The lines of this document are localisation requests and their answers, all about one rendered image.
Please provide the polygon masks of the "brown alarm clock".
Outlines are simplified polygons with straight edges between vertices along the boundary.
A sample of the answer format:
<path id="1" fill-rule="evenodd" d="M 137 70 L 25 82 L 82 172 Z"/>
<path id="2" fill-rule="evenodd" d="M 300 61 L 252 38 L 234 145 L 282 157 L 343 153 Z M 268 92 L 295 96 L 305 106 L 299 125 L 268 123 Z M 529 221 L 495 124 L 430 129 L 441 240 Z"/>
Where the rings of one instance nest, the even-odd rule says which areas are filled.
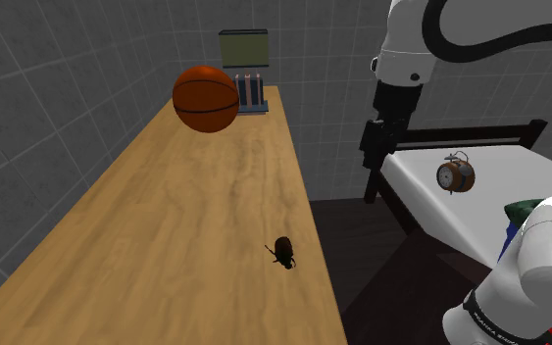
<path id="1" fill-rule="evenodd" d="M 475 185 L 476 173 L 469 156 L 463 151 L 456 151 L 444 160 L 445 163 L 439 166 L 435 174 L 438 186 L 450 194 L 470 191 Z"/>

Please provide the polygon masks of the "dark wood bed white mattress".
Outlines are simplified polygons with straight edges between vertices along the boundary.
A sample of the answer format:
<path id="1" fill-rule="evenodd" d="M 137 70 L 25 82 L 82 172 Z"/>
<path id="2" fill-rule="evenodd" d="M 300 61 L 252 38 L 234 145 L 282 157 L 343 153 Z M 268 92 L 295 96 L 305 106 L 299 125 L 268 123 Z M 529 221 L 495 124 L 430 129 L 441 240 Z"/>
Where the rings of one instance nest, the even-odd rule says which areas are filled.
<path id="1" fill-rule="evenodd" d="M 492 268 L 506 239 L 505 205 L 552 196 L 552 161 L 531 149 L 546 126 L 408 129 L 371 170 L 364 200 L 382 198 L 406 233 L 419 229 Z M 437 183 L 438 168 L 454 157 L 475 173 L 460 191 Z"/>

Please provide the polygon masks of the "green shade table lamp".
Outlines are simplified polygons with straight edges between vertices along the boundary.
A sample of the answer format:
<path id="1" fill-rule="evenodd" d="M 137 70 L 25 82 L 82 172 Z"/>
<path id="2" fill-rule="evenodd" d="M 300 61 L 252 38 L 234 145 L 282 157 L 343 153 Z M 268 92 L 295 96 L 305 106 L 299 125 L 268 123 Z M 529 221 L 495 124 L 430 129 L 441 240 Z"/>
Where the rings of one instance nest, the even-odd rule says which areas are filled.
<path id="1" fill-rule="evenodd" d="M 223 29 L 218 33 L 222 67 L 239 70 L 232 77 L 239 98 L 240 115 L 265 114 L 269 110 L 260 69 L 270 65 L 269 32 L 260 29 Z"/>

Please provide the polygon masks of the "dark green pillow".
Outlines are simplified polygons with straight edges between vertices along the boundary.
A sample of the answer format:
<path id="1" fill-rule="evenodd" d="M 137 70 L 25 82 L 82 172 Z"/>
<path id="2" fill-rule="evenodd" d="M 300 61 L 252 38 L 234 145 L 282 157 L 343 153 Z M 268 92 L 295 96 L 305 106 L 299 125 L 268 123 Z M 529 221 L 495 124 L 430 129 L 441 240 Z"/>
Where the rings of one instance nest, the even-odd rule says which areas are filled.
<path id="1" fill-rule="evenodd" d="M 542 199 L 522 200 L 506 205 L 504 211 L 510 222 L 520 227 L 541 202 Z"/>

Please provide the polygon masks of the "dark brown beetle figure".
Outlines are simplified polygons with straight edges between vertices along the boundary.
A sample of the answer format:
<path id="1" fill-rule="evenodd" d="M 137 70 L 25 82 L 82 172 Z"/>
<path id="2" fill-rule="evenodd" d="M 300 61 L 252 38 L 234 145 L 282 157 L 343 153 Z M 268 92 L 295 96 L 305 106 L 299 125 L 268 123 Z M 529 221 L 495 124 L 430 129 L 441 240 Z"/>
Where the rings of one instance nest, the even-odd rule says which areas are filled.
<path id="1" fill-rule="evenodd" d="M 270 249 L 268 246 L 265 246 L 265 248 L 275 256 L 274 263 L 280 263 L 287 270 L 296 267 L 293 246 L 287 236 L 281 236 L 275 241 L 274 250 Z"/>

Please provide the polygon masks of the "blue cloth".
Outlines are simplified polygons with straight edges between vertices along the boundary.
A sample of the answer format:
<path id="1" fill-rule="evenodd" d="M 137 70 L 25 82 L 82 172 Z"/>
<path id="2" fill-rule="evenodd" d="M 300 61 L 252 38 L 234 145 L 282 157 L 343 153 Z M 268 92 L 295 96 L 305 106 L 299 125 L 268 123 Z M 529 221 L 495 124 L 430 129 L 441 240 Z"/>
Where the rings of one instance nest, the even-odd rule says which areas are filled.
<path id="1" fill-rule="evenodd" d="M 501 260 L 502 256 L 507 251 L 508 247 L 510 246 L 512 240 L 514 239 L 514 237 L 516 236 L 518 231 L 519 231 L 519 227 L 514 222 L 510 222 L 509 225 L 507 226 L 506 230 L 505 230 L 506 238 L 503 242 L 503 246 L 502 246 L 502 249 L 501 249 L 501 252 L 499 254 L 499 257 L 498 257 L 497 261 Z"/>

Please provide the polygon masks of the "orange basketball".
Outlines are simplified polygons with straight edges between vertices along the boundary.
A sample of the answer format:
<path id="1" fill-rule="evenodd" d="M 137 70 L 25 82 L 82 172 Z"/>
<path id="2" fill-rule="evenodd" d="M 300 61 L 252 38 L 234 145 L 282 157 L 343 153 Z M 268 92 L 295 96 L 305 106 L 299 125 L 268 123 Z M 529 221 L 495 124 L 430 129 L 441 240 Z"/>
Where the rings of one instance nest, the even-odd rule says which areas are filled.
<path id="1" fill-rule="evenodd" d="M 230 126 L 239 109 L 239 96 L 231 78 L 205 65 L 190 68 L 177 78 L 172 102 L 181 121 L 203 133 Z"/>

